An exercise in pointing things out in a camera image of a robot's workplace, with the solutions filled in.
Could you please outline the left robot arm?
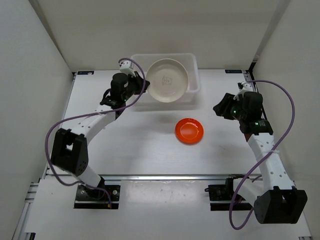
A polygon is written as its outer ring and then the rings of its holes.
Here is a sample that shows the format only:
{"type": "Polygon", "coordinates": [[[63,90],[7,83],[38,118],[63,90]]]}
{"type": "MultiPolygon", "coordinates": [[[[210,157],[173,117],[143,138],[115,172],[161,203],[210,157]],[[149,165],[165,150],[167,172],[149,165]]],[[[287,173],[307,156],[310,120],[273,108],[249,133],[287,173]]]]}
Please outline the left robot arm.
{"type": "Polygon", "coordinates": [[[112,76],[97,109],[89,116],[82,117],[75,127],[60,128],[54,136],[50,164],[73,175],[87,189],[93,200],[100,200],[105,194],[105,182],[89,166],[88,145],[91,140],[110,123],[117,120],[128,107],[126,102],[134,95],[141,97],[149,87],[137,71],[112,76]]]}

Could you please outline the cream round bowl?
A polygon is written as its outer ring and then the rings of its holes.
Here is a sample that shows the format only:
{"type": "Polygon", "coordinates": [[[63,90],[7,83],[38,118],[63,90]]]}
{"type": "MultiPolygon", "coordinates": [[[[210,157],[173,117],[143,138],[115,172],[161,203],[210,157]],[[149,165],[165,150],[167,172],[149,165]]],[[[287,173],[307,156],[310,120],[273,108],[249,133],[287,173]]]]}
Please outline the cream round bowl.
{"type": "Polygon", "coordinates": [[[146,79],[150,82],[148,93],[161,103],[177,101],[185,94],[189,85],[185,67],[171,58],[154,62],[147,70],[146,79]]]}

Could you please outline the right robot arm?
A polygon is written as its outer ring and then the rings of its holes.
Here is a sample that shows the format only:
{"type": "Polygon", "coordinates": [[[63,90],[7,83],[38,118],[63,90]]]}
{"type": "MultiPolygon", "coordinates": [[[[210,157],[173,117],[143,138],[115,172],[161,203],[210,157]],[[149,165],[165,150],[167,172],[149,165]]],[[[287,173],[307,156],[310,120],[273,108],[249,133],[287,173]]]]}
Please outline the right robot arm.
{"type": "Polygon", "coordinates": [[[217,116],[239,122],[257,161],[243,177],[226,180],[224,193],[231,200],[229,211],[241,197],[251,205],[250,211],[260,224],[296,224],[308,197],[288,176],[276,150],[273,129],[262,118],[262,105],[260,93],[247,91],[239,96],[226,93],[213,107],[217,116]],[[260,170],[262,186],[249,178],[255,169],[260,170]]]}

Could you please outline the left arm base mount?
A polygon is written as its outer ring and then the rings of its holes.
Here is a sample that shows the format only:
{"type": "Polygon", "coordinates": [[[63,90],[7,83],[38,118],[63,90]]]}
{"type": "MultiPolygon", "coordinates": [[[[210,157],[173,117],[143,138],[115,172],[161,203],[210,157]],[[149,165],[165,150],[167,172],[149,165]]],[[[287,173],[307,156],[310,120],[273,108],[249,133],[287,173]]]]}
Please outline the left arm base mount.
{"type": "Polygon", "coordinates": [[[106,191],[109,193],[111,204],[108,196],[100,191],[94,193],[94,190],[88,189],[83,185],[78,185],[74,199],[74,209],[94,209],[94,210],[117,210],[120,201],[120,185],[105,185],[106,191]]]}

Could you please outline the orange round plate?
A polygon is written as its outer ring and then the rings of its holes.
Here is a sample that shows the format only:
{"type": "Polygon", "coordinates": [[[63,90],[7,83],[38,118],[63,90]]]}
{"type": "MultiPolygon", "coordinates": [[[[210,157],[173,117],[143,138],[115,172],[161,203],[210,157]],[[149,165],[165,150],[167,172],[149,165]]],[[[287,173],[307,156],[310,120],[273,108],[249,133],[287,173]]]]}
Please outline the orange round plate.
{"type": "Polygon", "coordinates": [[[202,124],[194,118],[183,118],[175,125],[175,136],[186,145],[199,143],[204,136],[202,124]]]}

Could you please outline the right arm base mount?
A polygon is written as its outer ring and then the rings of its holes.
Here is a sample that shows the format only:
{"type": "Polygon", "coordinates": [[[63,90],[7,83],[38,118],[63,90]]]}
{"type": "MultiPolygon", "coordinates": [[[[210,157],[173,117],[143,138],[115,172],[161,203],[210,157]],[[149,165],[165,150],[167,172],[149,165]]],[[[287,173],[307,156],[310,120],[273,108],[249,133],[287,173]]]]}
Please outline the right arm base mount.
{"type": "MultiPolygon", "coordinates": [[[[209,184],[204,189],[208,193],[210,210],[212,212],[229,211],[232,196],[234,194],[234,180],[239,179],[239,175],[228,177],[221,184],[209,184]]],[[[252,206],[240,195],[237,195],[233,204],[233,211],[249,211],[252,206]]]]}

